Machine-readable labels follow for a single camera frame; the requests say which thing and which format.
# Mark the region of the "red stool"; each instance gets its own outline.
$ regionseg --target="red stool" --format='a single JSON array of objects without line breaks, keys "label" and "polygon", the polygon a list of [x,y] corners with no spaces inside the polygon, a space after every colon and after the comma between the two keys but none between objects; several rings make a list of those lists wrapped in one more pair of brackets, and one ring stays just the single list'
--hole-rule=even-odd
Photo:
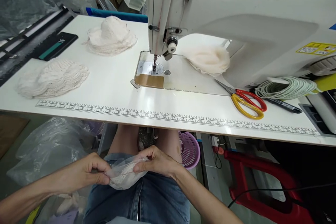
[{"label": "red stool", "polygon": [[[238,152],[229,152],[227,150],[224,151],[224,158],[231,162],[236,177],[236,187],[230,188],[232,199],[235,199],[240,193],[249,190],[244,167],[273,175],[281,182],[283,189],[297,187],[292,177],[276,163],[258,157],[250,157]],[[314,224],[307,209],[292,203],[291,198],[301,201],[298,193],[296,191],[288,191],[284,192],[284,194],[286,196],[285,202],[272,198],[270,204],[266,205],[253,198],[248,192],[241,195],[236,203],[278,224]]]}]

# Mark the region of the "person's left hand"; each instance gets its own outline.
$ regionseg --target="person's left hand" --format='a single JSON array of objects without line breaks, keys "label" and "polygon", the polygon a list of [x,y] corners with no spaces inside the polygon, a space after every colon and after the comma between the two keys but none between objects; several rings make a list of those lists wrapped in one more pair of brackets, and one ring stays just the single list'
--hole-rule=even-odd
[{"label": "person's left hand", "polygon": [[50,189],[55,194],[68,194],[92,184],[109,184],[109,177],[104,173],[110,170],[110,165],[97,153],[71,163],[45,177]]}]

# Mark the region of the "scissors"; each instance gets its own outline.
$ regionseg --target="scissors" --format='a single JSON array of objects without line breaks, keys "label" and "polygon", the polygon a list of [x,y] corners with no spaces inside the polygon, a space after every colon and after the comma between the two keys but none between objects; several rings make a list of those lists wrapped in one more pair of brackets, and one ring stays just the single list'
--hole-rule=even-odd
[{"label": "scissors", "polygon": [[[240,111],[240,113],[242,113],[244,116],[246,116],[248,118],[251,118],[251,119],[256,119],[256,120],[260,120],[264,117],[263,112],[265,112],[267,110],[266,103],[260,97],[258,97],[256,94],[253,94],[253,93],[248,92],[248,91],[240,90],[240,89],[234,90],[234,89],[224,85],[223,83],[219,82],[216,79],[215,79],[215,81],[219,85],[221,85],[223,88],[225,88],[225,90],[231,95],[231,99],[232,99],[234,105]],[[256,105],[253,101],[251,101],[250,98],[248,98],[246,95],[251,96],[254,99],[256,99],[259,102],[260,107],[258,105]],[[244,106],[246,106],[246,107],[252,109],[253,111],[255,111],[258,116],[254,116],[254,115],[251,115],[251,114],[247,113],[241,107],[241,105],[239,103],[241,103]]]}]

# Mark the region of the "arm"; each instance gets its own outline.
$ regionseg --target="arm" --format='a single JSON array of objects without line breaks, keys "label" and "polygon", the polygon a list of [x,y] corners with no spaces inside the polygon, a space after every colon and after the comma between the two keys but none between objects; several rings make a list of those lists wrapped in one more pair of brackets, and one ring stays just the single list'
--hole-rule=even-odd
[{"label": "arm", "polygon": [[[101,172],[91,173],[93,169]],[[15,223],[52,195],[72,193],[91,184],[108,184],[110,165],[96,153],[16,191],[0,202],[0,223]]]},{"label": "arm", "polygon": [[152,171],[173,178],[207,223],[243,224],[230,209],[202,186],[190,172],[156,146],[151,146],[141,151],[139,156],[150,157],[151,161],[138,163],[134,167],[134,172]]},{"label": "arm", "polygon": [[241,220],[229,208],[180,164],[172,177],[207,223],[242,224]]}]

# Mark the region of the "purple basket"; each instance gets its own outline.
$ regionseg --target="purple basket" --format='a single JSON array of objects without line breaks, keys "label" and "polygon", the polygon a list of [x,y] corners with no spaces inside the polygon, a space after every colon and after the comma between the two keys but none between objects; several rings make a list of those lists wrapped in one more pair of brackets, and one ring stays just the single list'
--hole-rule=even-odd
[{"label": "purple basket", "polygon": [[190,170],[194,168],[200,160],[200,146],[196,138],[189,132],[178,133],[182,141],[182,165]]}]

